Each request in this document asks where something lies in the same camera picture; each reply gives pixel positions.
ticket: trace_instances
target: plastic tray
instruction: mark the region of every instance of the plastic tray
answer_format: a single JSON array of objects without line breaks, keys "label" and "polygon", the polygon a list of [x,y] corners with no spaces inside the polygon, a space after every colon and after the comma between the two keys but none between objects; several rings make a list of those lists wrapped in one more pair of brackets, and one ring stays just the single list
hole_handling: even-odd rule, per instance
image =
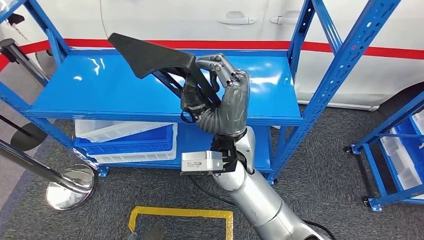
[{"label": "plastic tray", "polygon": [[[407,118],[401,124],[395,126],[394,130],[398,134],[420,134],[415,130],[413,126],[413,119],[411,118]],[[415,170],[418,173],[419,178],[422,182],[424,182],[424,147],[421,147],[424,143],[424,139],[417,137],[400,137],[398,139],[400,139],[400,142],[405,147],[406,152],[415,166]]]},{"label": "plastic tray", "polygon": [[419,131],[424,134],[424,110],[414,114],[412,120]]},{"label": "plastic tray", "polygon": [[[395,134],[396,131],[392,129],[390,133]],[[414,167],[414,162],[408,155],[408,152],[399,137],[385,136],[380,138],[380,141],[386,154],[390,157],[398,175],[402,174],[405,170]]]},{"label": "plastic tray", "polygon": [[173,160],[177,156],[177,124],[172,125],[172,149],[170,151],[147,151],[116,154],[87,154],[99,164],[149,162]]},{"label": "plastic tray", "polygon": [[[392,134],[417,134],[412,119],[408,118],[390,130]],[[404,190],[423,184],[424,152],[418,148],[420,138],[382,137],[380,139],[386,154],[390,157],[397,172],[397,178]],[[424,194],[413,199],[424,199]]]},{"label": "plastic tray", "polygon": [[90,142],[77,137],[74,144],[91,155],[166,152],[171,151],[173,147],[173,125],[105,142]]},{"label": "plastic tray", "polygon": [[75,120],[75,136],[102,143],[170,125],[169,122]]}]

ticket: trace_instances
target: cable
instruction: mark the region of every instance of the cable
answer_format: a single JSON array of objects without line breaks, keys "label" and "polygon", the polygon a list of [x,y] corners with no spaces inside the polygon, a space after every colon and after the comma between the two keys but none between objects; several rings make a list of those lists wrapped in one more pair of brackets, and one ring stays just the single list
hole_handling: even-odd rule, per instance
[{"label": "cable", "polygon": [[332,240],[336,240],[336,237],[333,235],[333,233],[328,228],[326,228],[325,226],[323,226],[321,224],[318,224],[316,222],[308,221],[308,220],[304,220],[304,219],[302,219],[302,221],[304,221],[308,225],[312,225],[312,226],[315,226],[317,228],[320,228],[320,229],[324,230],[330,236],[330,238]]},{"label": "cable", "polygon": [[222,198],[222,197],[219,197],[219,196],[217,196],[217,195],[215,195],[215,194],[213,194],[213,193],[210,193],[210,192],[208,192],[208,191],[206,191],[205,189],[203,189],[193,178],[192,178],[192,176],[191,175],[188,175],[188,178],[191,180],[191,182],[193,182],[193,184],[194,185],[196,185],[196,187],[198,187],[200,190],[202,190],[202,192],[204,192],[205,194],[207,194],[207,195],[209,195],[209,196],[211,196],[211,197],[213,197],[213,198],[216,198],[216,199],[218,199],[218,200],[221,200],[221,201],[223,201],[223,202],[225,202],[225,203],[227,203],[227,204],[229,204],[229,205],[233,205],[233,206],[235,206],[235,204],[234,203],[232,203],[231,201],[229,201],[229,200],[227,200],[227,199],[224,199],[224,198]]},{"label": "cable", "polygon": [[[191,180],[191,182],[194,184],[194,185],[196,185],[196,187],[198,187],[202,192],[204,192],[205,194],[207,194],[207,195],[209,195],[209,196],[211,196],[211,197],[213,197],[213,198],[216,198],[216,199],[218,199],[218,200],[221,200],[221,201],[223,201],[223,202],[225,202],[225,203],[227,203],[227,204],[229,204],[229,205],[233,205],[233,206],[235,206],[235,204],[232,202],[232,201],[229,201],[229,200],[227,200],[227,199],[224,199],[224,198],[222,198],[222,197],[219,197],[219,196],[217,196],[217,195],[215,195],[215,194],[213,194],[213,193],[210,193],[210,192],[208,192],[208,191],[206,191],[205,189],[203,189],[194,179],[193,179],[193,177],[191,176],[191,175],[188,175],[188,178]],[[333,233],[328,229],[328,228],[326,228],[325,226],[323,226],[323,225],[321,225],[321,224],[318,224],[318,223],[316,223],[316,222],[313,222],[313,221],[308,221],[308,220],[304,220],[304,219],[302,219],[302,221],[304,221],[304,223],[306,223],[306,224],[308,224],[308,225],[311,225],[311,226],[315,226],[315,227],[317,227],[317,228],[320,228],[320,229],[322,229],[322,230],[324,230],[329,236],[330,236],[330,238],[332,239],[332,240],[336,240],[336,237],[333,235]]]}]

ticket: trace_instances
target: red stripe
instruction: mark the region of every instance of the red stripe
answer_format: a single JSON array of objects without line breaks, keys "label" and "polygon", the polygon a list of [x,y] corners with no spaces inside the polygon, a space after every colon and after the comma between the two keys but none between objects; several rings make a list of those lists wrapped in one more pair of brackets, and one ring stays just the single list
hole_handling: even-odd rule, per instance
[{"label": "red stripe", "polygon": [[[112,45],[106,39],[76,39],[66,38],[65,42],[70,47],[92,47],[111,48]],[[289,48],[289,41],[193,41],[193,40],[148,40],[150,43],[161,45],[173,49],[238,49],[238,50],[286,50]],[[19,49],[24,54],[40,52],[49,49],[47,40],[20,46]],[[302,45],[302,50],[331,53],[330,45],[322,42],[306,41]],[[366,56],[418,59],[424,60],[424,50],[402,49],[370,46],[365,51]],[[9,63],[9,60],[0,55],[0,71]]]},{"label": "red stripe", "polygon": [[0,71],[3,71],[5,67],[8,65],[9,59],[5,57],[3,54],[0,54]]}]

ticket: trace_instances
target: yellow floor marking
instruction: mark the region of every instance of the yellow floor marking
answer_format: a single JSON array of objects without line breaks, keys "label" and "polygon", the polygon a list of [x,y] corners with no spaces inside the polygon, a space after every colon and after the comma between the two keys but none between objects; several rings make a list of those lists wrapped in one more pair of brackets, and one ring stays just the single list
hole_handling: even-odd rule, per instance
[{"label": "yellow floor marking", "polygon": [[136,206],[129,216],[128,227],[131,232],[136,228],[136,218],[139,214],[225,219],[225,240],[233,240],[232,211]]}]

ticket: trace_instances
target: stanchion post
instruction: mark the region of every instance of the stanchion post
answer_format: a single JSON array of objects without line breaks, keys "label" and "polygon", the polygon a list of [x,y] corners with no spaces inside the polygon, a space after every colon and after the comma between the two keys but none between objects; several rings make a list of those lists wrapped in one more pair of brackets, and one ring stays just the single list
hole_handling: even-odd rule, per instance
[{"label": "stanchion post", "polygon": [[1,139],[0,156],[49,180],[50,184],[46,193],[47,202],[57,210],[67,210],[80,205],[90,197],[96,185],[96,175],[86,165],[73,165],[60,173],[28,154],[12,148]]}]

